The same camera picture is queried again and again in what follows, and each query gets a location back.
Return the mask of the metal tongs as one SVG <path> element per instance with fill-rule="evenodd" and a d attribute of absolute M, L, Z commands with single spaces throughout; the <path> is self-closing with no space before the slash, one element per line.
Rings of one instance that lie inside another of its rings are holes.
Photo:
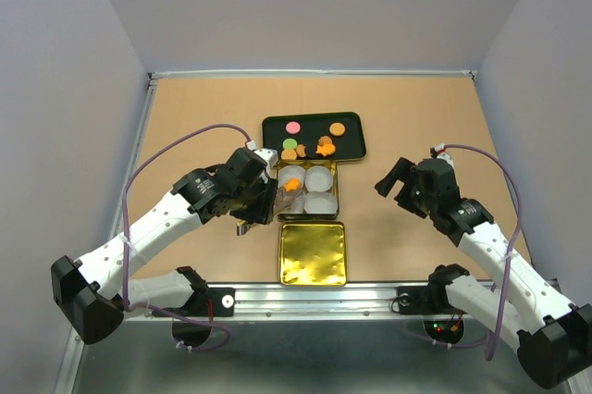
<path fill-rule="evenodd" d="M 270 224 L 277 215 L 275 206 L 285 195 L 292 194 L 304 195 L 304 190 L 285 192 L 277 188 L 274 194 L 271 193 L 271 190 L 268 190 L 244 204 L 240 209 L 232 211 L 230 214 L 238 219 L 236 234 L 241 237 L 246 235 L 255 225 L 266 226 Z"/>

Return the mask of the pink sandwich cookie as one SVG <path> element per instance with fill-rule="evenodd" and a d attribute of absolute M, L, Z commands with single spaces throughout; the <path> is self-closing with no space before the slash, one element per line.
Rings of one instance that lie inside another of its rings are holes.
<path fill-rule="evenodd" d="M 291 121 L 286 124 L 286 132 L 289 134 L 297 134 L 301 130 L 301 125 L 297 121 Z"/>

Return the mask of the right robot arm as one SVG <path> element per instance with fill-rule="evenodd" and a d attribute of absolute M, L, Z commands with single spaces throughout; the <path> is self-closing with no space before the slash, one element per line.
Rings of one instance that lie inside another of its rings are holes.
<path fill-rule="evenodd" d="M 441 154 L 418 164 L 402 157 L 376 185 L 394 185 L 402 209 L 434 228 L 476 262 L 495 287 L 460 265 L 439 265 L 424 286 L 399 289 L 392 305 L 402 315 L 468 314 L 517 355 L 541 388 L 554 388 L 591 365 L 591 307 L 578 306 L 552 287 L 507 241 L 493 215 L 462 197 L 452 161 Z"/>

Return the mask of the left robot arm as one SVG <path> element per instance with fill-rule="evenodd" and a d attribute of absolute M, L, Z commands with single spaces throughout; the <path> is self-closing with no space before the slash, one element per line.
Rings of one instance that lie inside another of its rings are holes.
<path fill-rule="evenodd" d="M 239 148 L 225 163 L 183 176 L 103 246 L 78 259 L 57 259 L 50 269 L 54 301 L 81 340 L 97 343 L 140 314 L 212 316 L 210 290 L 191 267 L 141 280 L 132 275 L 174 241 L 223 215 L 245 227 L 269 224 L 278 190 L 270 173 L 277 162 L 272 149 Z"/>

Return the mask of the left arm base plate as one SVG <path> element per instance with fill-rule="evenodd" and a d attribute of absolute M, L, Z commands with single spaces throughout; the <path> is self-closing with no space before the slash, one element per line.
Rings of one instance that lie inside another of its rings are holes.
<path fill-rule="evenodd" d="M 185 317 L 232 317 L 235 310 L 236 290 L 232 287 L 209 287 L 198 291 L 180 307 L 166 310 Z"/>

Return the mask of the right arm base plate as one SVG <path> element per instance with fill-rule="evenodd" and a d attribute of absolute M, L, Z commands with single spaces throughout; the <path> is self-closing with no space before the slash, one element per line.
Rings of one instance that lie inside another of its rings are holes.
<path fill-rule="evenodd" d="M 399 286 L 389 303 L 389 309 L 401 315 L 452 314 L 454 311 L 474 315 L 477 305 L 463 298 L 454 301 L 451 290 L 451 283 Z"/>

